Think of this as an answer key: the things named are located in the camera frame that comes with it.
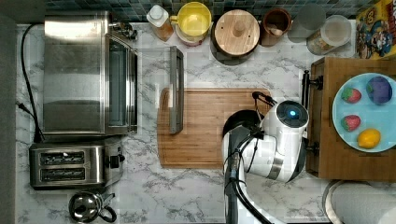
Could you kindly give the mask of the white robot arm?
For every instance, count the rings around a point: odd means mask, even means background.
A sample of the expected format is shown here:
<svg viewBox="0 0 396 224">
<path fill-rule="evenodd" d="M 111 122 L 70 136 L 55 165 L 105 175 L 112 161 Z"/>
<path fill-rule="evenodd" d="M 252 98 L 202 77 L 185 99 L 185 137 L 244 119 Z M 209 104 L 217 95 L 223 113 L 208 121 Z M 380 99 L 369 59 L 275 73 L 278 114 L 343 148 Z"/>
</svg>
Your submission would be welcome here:
<svg viewBox="0 0 396 224">
<path fill-rule="evenodd" d="M 266 114 L 241 110 L 222 131 L 226 224 L 285 224 L 248 196 L 246 175 L 287 183 L 304 168 L 307 110 L 294 101 L 274 105 Z"/>
</svg>

